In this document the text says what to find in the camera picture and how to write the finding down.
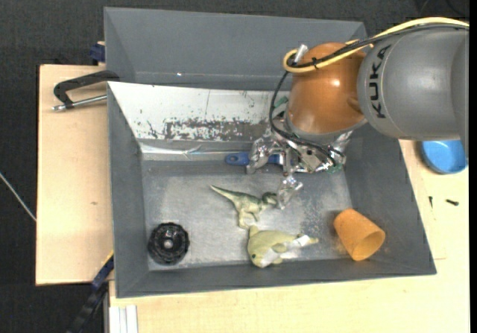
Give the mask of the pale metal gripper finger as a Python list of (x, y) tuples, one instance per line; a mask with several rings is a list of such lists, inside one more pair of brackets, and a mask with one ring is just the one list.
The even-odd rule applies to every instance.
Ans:
[(254, 174), (269, 162), (269, 159), (280, 153), (280, 145), (273, 136), (262, 136), (255, 140), (249, 152), (246, 173)]
[(300, 182), (294, 174), (285, 175), (279, 184), (277, 190), (277, 207), (284, 209), (291, 199), (302, 189), (303, 183)]

